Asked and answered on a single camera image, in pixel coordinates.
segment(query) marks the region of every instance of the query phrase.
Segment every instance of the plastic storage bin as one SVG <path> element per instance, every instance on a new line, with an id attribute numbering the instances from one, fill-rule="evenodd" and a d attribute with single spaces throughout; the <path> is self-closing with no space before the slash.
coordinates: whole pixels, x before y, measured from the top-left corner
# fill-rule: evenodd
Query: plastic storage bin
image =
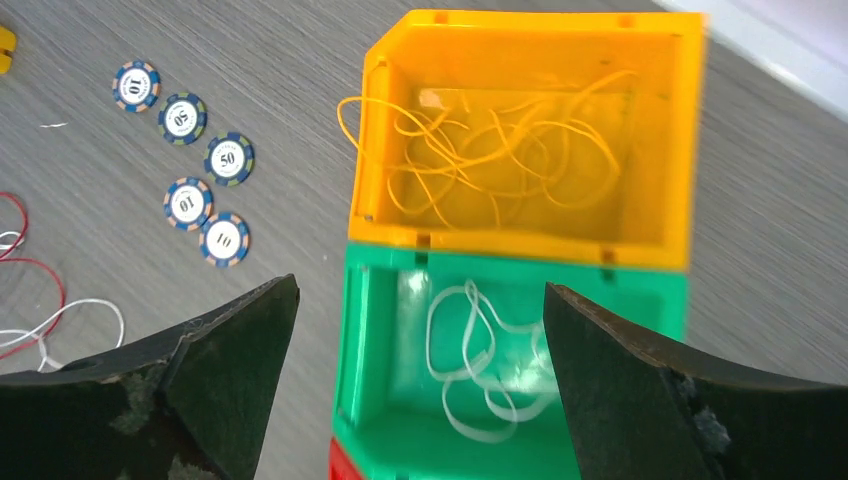
<path id="1" fill-rule="evenodd" d="M 426 320 L 444 288 L 472 279 L 504 321 L 542 317 L 547 281 L 567 285 L 634 322 L 681 339 L 687 279 L 680 273 L 602 270 L 500 257 L 421 252 L 349 244 L 334 435 L 369 480 L 579 479 L 562 403 L 553 376 L 534 360 L 547 356 L 544 338 L 535 354 L 529 335 L 501 335 L 497 374 L 520 382 L 529 394 L 553 392 L 556 401 L 536 419 L 520 423 L 513 437 L 480 443 L 458 433 L 443 410 L 442 383 L 425 363 Z M 433 317 L 431 358 L 437 369 L 462 366 L 460 343 L 470 307 L 445 300 Z M 469 352 L 485 341 L 482 326 Z M 526 405 L 530 397 L 516 397 Z M 450 408 L 478 428 L 502 426 L 471 382 L 455 384 Z"/>
<path id="2" fill-rule="evenodd" d="M 0 75 L 8 73 L 12 67 L 12 57 L 9 53 L 14 52 L 17 45 L 18 39 L 15 34 L 0 27 Z"/>
<path id="3" fill-rule="evenodd" d="M 365 58 L 350 239 L 686 270 L 703 62 L 699 14 L 410 12 Z"/>
<path id="4" fill-rule="evenodd" d="M 362 480 L 356 467 L 334 438 L 330 441 L 330 480 Z"/>

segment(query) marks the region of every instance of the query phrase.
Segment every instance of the poker chip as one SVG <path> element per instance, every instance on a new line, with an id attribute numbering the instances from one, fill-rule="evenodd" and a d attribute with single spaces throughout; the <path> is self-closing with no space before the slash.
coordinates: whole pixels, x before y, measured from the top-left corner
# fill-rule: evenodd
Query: poker chip
<path id="1" fill-rule="evenodd" d="M 212 192 L 202 180 L 185 177 L 174 182 L 165 193 L 165 217 L 180 230 L 191 232 L 202 227 L 212 213 Z"/>
<path id="2" fill-rule="evenodd" d="M 159 88 L 159 72 L 153 65 L 141 60 L 124 64 L 112 80 L 115 103 L 132 113 L 152 107 L 159 98 Z"/>
<path id="3" fill-rule="evenodd" d="M 200 230 L 200 252 L 218 268 L 231 267 L 244 259 L 250 247 L 250 231 L 238 215 L 221 212 L 209 218 Z"/>
<path id="4" fill-rule="evenodd" d="M 159 110 L 159 133 L 174 145 L 194 143 L 204 128 L 206 105 L 193 93 L 175 93 Z"/>
<path id="5" fill-rule="evenodd" d="M 218 185 L 232 187 L 247 179 L 253 170 L 253 145 L 236 132 L 218 135 L 211 142 L 203 162 L 209 178 Z"/>

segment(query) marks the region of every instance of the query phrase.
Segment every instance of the floor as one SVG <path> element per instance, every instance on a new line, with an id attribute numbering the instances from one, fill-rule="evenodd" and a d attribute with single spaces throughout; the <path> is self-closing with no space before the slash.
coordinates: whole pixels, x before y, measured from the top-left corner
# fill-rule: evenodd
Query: floor
<path id="1" fill-rule="evenodd" d="M 833 0 L 654 0 L 706 12 L 717 41 L 848 121 L 848 10 Z"/>
<path id="2" fill-rule="evenodd" d="M 656 10 L 648 0 L 424 2 L 417 7 Z M 335 104 L 358 91 L 365 50 L 411 1 L 0 0 L 19 35 L 0 79 L 0 190 L 26 202 L 24 253 L 56 268 L 71 299 L 105 297 L 128 340 L 205 312 L 293 272 L 303 289 L 257 478 L 326 475 L 342 262 L 354 154 Z M 171 228 L 162 197 L 200 175 L 204 141 L 175 147 L 154 114 L 120 111 L 110 84 L 148 58 L 165 93 L 205 99 L 209 132 L 236 129 L 256 146 L 241 186 L 217 205 L 250 225 L 244 264 L 217 270 L 196 237 Z M 59 128 L 44 124 L 67 122 Z M 848 382 L 846 126 L 718 45 L 710 51 L 701 130 L 688 342 L 760 368 Z M 15 228 L 0 203 L 0 229 Z M 44 274 L 4 265 L 0 328 L 53 312 Z M 51 343 L 68 361 L 108 348 L 102 307 L 69 314 Z M 36 352 L 0 362 L 37 365 Z"/>

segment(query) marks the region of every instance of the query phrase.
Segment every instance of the red wire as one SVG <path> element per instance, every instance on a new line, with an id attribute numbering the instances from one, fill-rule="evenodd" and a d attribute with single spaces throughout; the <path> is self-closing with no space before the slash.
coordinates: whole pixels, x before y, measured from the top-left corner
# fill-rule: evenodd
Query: red wire
<path id="1" fill-rule="evenodd" d="M 18 238 L 15 240 L 15 242 L 12 244 L 12 246 L 8 250 L 6 250 L 3 253 L 0 253 L 0 263 L 28 263 L 30 265 L 35 265 L 35 266 L 41 268 L 42 270 L 46 271 L 47 273 L 49 273 L 50 276 L 53 277 L 53 281 L 56 282 L 56 286 L 59 288 L 59 309 L 61 310 L 62 308 L 65 307 L 65 297 L 66 297 L 65 286 L 62 284 L 62 280 L 59 279 L 59 275 L 57 275 L 56 272 L 54 272 L 52 268 L 50 268 L 47 265 L 39 262 L 38 260 L 33 260 L 31 258 L 5 258 L 10 253 L 12 253 L 12 250 L 17 248 L 18 244 L 20 244 L 23 241 L 24 235 L 26 235 L 26 231 L 29 228 L 29 217 L 27 216 L 26 209 L 24 208 L 21 201 L 18 200 L 14 195 L 12 195 L 8 192 L 0 192 L 0 197 L 6 198 L 6 199 L 12 201 L 12 203 L 14 203 L 15 206 L 18 207 L 18 210 L 21 212 L 21 219 L 23 220 L 23 226 L 21 227 L 21 233 L 18 236 Z M 42 338 L 47 337 L 47 335 L 49 335 L 50 332 L 52 332 L 53 329 L 55 329 L 56 326 L 59 324 L 59 319 L 61 319 L 61 318 L 62 318 L 62 315 L 57 315 L 56 318 L 53 319 L 53 322 L 50 323 L 50 326 L 47 327 L 47 330 L 45 330 L 44 333 L 41 335 L 41 337 Z M 0 354 L 0 360 L 3 360 L 4 358 L 11 357 L 12 355 L 14 355 L 14 354 L 16 354 L 16 353 L 18 353 L 22 350 L 25 350 L 27 348 L 30 348 L 30 347 L 32 347 L 36 344 L 38 344 L 38 340 L 31 340 L 31 341 L 24 343 L 22 345 L 18 345 L 17 347 L 9 350 L 8 352 L 4 352 L 4 353 Z"/>

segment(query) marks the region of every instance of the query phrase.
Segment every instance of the white cable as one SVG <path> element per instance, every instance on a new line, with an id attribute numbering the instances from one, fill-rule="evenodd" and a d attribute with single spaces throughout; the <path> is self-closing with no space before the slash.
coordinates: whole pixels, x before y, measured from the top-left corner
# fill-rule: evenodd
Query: white cable
<path id="1" fill-rule="evenodd" d="M 5 252 L 6 250 L 11 250 L 12 246 L 15 245 L 15 242 L 18 241 L 18 238 L 20 236 L 21 236 L 21 232 L 16 232 L 14 230 L 9 230 L 8 232 L 0 233 L 0 238 L 15 237 L 14 240 L 12 240 L 11 243 L 0 243 L 0 252 Z M 26 237 L 21 238 L 21 242 L 17 246 L 15 246 L 15 248 L 18 248 L 21 245 L 23 245 L 25 241 L 26 241 Z"/>
<path id="2" fill-rule="evenodd" d="M 433 367 L 432 360 L 430 358 L 431 352 L 431 341 L 432 341 L 432 329 L 433 329 L 433 318 L 435 313 L 442 304 L 442 302 L 452 295 L 458 295 L 460 293 L 464 293 L 466 299 L 471 305 L 468 320 L 465 324 L 465 329 L 462 334 L 462 360 L 465 366 L 465 369 L 458 369 L 449 372 L 441 372 L 436 370 Z M 480 303 L 483 303 L 491 312 L 492 317 L 495 319 L 495 323 L 501 329 L 508 333 L 512 334 L 530 334 L 530 348 L 533 351 L 533 356 L 535 357 L 536 362 L 546 371 L 553 374 L 552 365 L 549 362 L 544 362 L 541 358 L 541 355 L 538 352 L 538 344 L 541 338 L 542 333 L 544 333 L 544 325 L 542 321 L 538 321 L 532 324 L 526 325 L 513 325 L 504 322 L 500 315 L 498 315 L 497 310 L 495 310 L 492 302 L 479 291 L 477 285 L 472 280 L 466 280 L 465 284 L 462 287 L 454 286 L 448 287 L 439 292 L 434 298 L 432 303 L 430 304 L 430 308 L 427 312 L 427 325 L 425 332 L 425 361 L 427 364 L 427 370 L 429 370 L 430 375 L 436 381 L 443 382 L 442 385 L 442 407 L 444 408 L 445 415 L 447 416 L 448 422 L 450 422 L 451 426 L 454 429 L 461 433 L 462 435 L 479 442 L 484 443 L 500 443 L 507 439 L 509 439 L 512 435 L 515 434 L 515 431 L 518 427 L 518 423 L 527 422 L 533 420 L 542 414 L 542 412 L 556 399 L 559 397 L 556 392 L 548 392 L 539 395 L 533 403 L 531 403 L 527 407 L 516 408 L 515 402 L 512 400 L 510 392 L 505 388 L 503 383 L 497 379 L 489 379 L 483 378 L 481 375 L 484 370 L 491 364 L 495 357 L 496 352 L 496 340 L 495 333 L 492 328 L 492 323 L 489 321 L 487 315 L 483 312 L 483 309 L 480 307 Z M 471 343 L 471 337 L 474 333 L 474 328 L 477 324 L 477 319 L 482 320 L 483 325 L 489 332 L 489 346 L 483 352 L 477 354 L 473 359 L 469 359 L 469 349 Z M 447 401 L 448 390 L 450 390 L 450 386 L 456 382 L 461 380 L 472 380 L 477 386 L 483 389 L 483 395 L 486 401 L 486 405 L 489 407 L 489 410 L 498 418 L 502 420 L 506 420 L 509 422 L 504 428 L 499 430 L 481 430 L 470 425 L 467 425 L 461 422 L 450 410 Z M 504 408 L 492 400 L 491 393 L 493 391 L 499 392 L 504 399 L 506 399 L 508 408 Z"/>
<path id="3" fill-rule="evenodd" d="M 124 316 L 121 315 L 121 310 L 114 303 L 108 300 L 102 300 L 99 298 L 83 298 L 81 300 L 77 300 L 71 302 L 50 316 L 47 320 L 43 321 L 39 326 L 33 328 L 32 330 L 20 330 L 20 329 L 8 329 L 8 330 L 0 330 L 0 335 L 19 335 L 17 338 L 13 340 L 9 340 L 3 343 L 0 343 L 0 348 L 9 347 L 16 343 L 20 343 L 25 341 L 28 338 L 35 338 L 38 341 L 38 350 L 41 354 L 41 364 L 38 366 L 38 371 L 42 371 L 44 369 L 44 365 L 50 365 L 55 369 L 60 369 L 64 367 L 64 364 L 57 362 L 53 358 L 51 358 L 47 353 L 47 345 L 44 342 L 44 338 L 39 334 L 39 331 L 46 328 L 53 320 L 56 319 L 59 315 L 63 314 L 66 310 L 72 307 L 76 307 L 78 305 L 83 304 L 97 304 L 109 307 L 115 312 L 115 316 L 118 318 L 118 341 L 115 344 L 114 348 L 120 348 L 124 344 L 124 333 L 126 331 L 126 322 L 124 322 Z"/>

